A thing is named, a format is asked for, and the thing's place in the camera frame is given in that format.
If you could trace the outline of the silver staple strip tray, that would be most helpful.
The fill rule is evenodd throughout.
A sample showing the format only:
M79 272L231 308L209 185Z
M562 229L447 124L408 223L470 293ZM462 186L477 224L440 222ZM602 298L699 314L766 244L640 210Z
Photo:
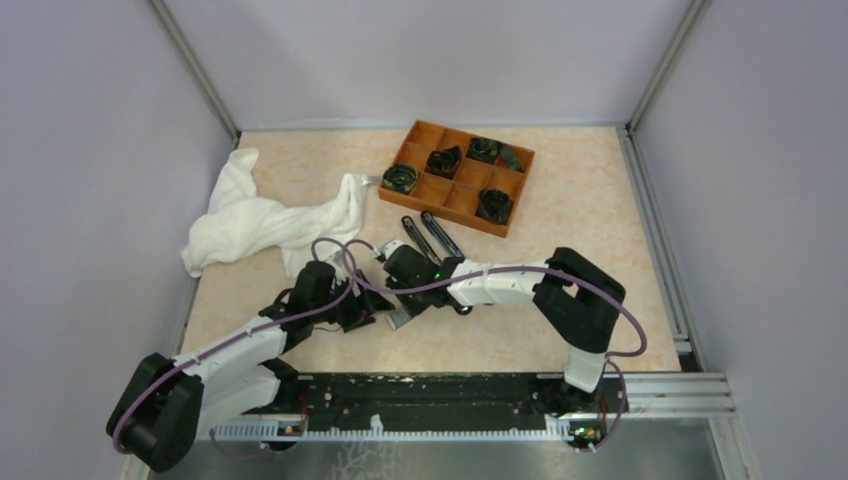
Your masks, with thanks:
M386 315L387 323L394 331L408 324L412 317L404 310L395 310Z

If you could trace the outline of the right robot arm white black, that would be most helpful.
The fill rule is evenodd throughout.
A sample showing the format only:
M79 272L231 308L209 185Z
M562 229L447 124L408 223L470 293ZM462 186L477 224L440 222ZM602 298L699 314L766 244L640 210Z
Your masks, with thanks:
M536 409L551 416L598 410L600 380L626 291L575 250L559 247L547 260L521 266L462 257L435 262L391 241L379 258L386 287L398 291L410 318L430 307L449 307L459 315L476 305L535 308L569 346L563 381L533 388Z

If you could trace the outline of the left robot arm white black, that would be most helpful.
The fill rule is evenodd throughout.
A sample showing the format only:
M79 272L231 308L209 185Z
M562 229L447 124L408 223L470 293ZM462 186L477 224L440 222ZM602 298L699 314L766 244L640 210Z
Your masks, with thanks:
M254 409L292 411L300 399L297 371L280 355L308 339L316 325L349 332L375 322L394 304L341 280L329 263L310 261L295 284L244 326L192 353L159 353L137 366L106 432L116 450L162 473L176 466L198 436Z

